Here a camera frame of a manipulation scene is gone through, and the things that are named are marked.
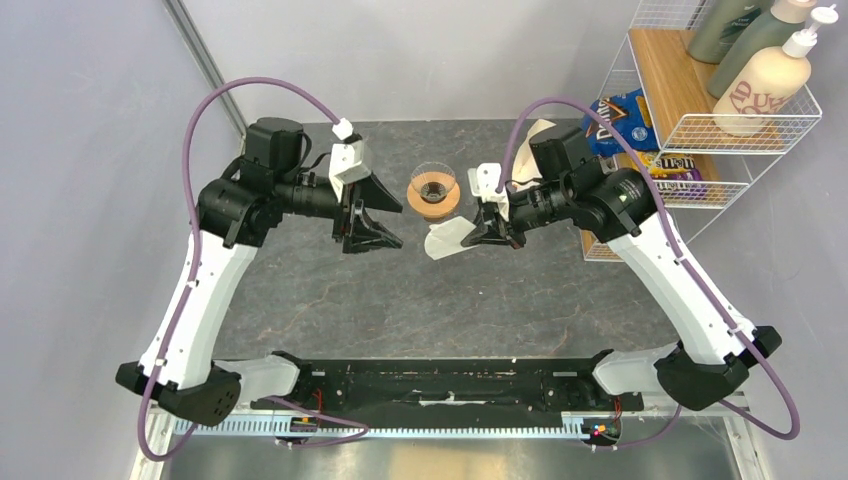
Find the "single white coffee filter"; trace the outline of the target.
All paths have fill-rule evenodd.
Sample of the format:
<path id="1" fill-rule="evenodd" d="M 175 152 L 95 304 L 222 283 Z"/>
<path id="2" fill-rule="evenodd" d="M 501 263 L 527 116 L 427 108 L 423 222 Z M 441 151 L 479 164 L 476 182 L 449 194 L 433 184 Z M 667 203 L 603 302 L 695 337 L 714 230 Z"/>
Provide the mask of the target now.
<path id="1" fill-rule="evenodd" d="M 429 226 L 424 240 L 424 251 L 434 261 L 469 250 L 462 241 L 475 229 L 464 217 L 454 217 Z"/>

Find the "round wooden dripper stand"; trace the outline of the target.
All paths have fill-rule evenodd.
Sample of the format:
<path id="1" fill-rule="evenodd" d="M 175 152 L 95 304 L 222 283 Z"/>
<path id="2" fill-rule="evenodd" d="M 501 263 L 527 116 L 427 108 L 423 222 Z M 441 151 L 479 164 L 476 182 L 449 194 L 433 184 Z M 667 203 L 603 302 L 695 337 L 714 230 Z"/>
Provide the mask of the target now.
<path id="1" fill-rule="evenodd" d="M 407 186 L 406 199 L 414 213 L 428 222 L 438 222 L 457 210 L 461 192 L 459 187 L 453 187 L 444 197 L 436 201 L 434 198 L 422 196 L 410 183 Z"/>

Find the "clear glass dripper cone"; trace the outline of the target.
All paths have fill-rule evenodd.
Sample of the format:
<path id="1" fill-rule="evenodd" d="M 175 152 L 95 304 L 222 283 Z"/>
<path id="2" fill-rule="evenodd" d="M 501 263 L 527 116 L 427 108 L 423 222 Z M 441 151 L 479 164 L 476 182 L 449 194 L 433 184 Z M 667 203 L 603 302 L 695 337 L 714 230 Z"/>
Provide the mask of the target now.
<path id="1" fill-rule="evenodd" d="M 436 201 L 456 187 L 456 176 L 451 167 L 440 162 L 425 162 L 418 165 L 411 174 L 413 188 L 422 196 Z"/>

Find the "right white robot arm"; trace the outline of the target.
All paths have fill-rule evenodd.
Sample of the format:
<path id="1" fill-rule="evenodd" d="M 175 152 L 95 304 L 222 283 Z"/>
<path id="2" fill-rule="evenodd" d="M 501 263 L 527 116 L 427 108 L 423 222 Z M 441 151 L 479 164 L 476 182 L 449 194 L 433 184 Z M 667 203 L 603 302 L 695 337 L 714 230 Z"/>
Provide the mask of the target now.
<path id="1" fill-rule="evenodd" d="M 577 382 L 579 400 L 601 409 L 623 393 L 664 392 L 689 410 L 703 410 L 736 391 L 757 365 L 781 345 L 775 328 L 755 326 L 733 312 L 728 326 L 683 265 L 689 251 L 673 222 L 656 206 L 648 182 L 632 168 L 608 170 L 577 127 L 553 126 L 529 140 L 540 173 L 530 187 L 497 193 L 502 167 L 484 163 L 468 171 L 478 199 L 464 247 L 519 249 L 526 232 L 570 220 L 606 244 L 642 281 L 672 322 L 679 339 L 635 352 L 607 352 Z"/>

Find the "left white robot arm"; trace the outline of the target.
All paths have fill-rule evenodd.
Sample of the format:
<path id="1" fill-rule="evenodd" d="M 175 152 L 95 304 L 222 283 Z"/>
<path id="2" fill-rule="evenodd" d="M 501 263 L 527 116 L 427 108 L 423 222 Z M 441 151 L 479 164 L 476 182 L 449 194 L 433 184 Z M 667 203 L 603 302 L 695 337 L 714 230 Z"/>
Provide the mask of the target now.
<path id="1" fill-rule="evenodd" d="M 329 172 L 320 176 L 305 163 L 312 142 L 300 123 L 264 117 L 248 127 L 242 153 L 201 190 L 180 285 L 141 359 L 118 368 L 119 385 L 207 427 L 241 403 L 277 396 L 297 409 L 311 401 L 314 383 L 295 361 L 217 360 L 213 349 L 238 284 L 285 216 L 330 220 L 346 254 L 402 247 L 370 216 L 403 207 L 372 171 L 363 138 L 344 119 L 332 131 Z"/>

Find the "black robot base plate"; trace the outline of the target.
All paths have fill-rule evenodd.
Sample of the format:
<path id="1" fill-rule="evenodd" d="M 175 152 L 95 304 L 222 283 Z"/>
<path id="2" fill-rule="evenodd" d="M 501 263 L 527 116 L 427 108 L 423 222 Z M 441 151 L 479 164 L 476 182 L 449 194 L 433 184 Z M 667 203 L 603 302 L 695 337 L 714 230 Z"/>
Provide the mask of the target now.
<path id="1" fill-rule="evenodd" d="M 614 396 L 592 358 L 299 359 L 286 400 L 377 428 L 555 427 L 564 412 L 641 411 Z"/>

